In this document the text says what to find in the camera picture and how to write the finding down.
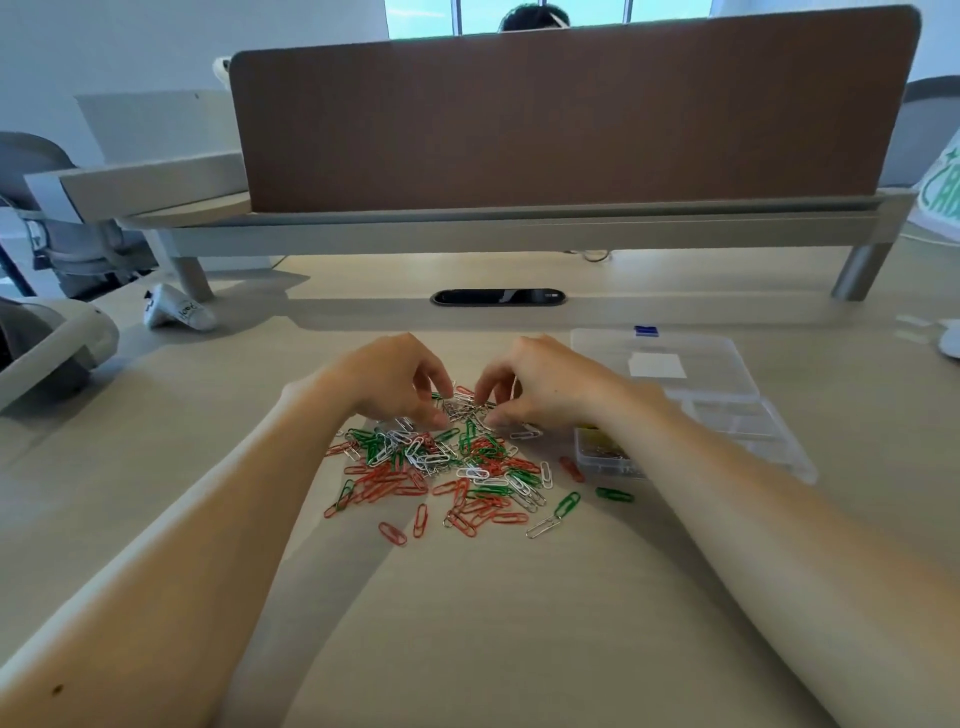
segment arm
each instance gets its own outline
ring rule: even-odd
[[[511,399],[515,380],[522,394]],[[757,629],[845,728],[960,720],[960,588],[816,490],[549,337],[476,385],[489,425],[592,422],[638,463]]]
[[[0,668],[0,725],[206,725],[303,500],[354,413],[446,424],[443,365],[410,334],[288,385],[260,425]]]

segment cloud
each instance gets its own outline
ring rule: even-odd
[[[446,17],[442,12],[430,11],[406,11],[399,8],[387,8],[390,15],[400,15],[401,17]]]

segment person's left hand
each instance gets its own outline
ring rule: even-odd
[[[449,420],[433,406],[431,381],[445,399],[453,397],[453,382],[443,362],[412,333],[401,333],[382,336],[343,356],[316,378],[293,386],[311,392],[318,384],[325,385],[327,397],[332,387],[338,399],[345,398],[348,416],[409,417],[421,427],[438,429]]]

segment white wall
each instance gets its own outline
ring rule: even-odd
[[[910,80],[930,76],[960,75],[960,0],[723,0],[730,12],[789,12],[853,8],[869,5],[909,4],[920,9],[923,30],[910,71]]]
[[[217,56],[387,37],[383,0],[0,0],[0,129],[98,164],[75,94],[219,88]]]

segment plastic box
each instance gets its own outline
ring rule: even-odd
[[[633,329],[575,328],[574,351],[620,375],[651,378],[683,412],[722,432],[753,454],[780,465],[805,483],[818,473],[776,407],[760,395],[730,339],[704,334],[649,333]],[[600,430],[578,427],[577,462],[605,475],[643,477]]]

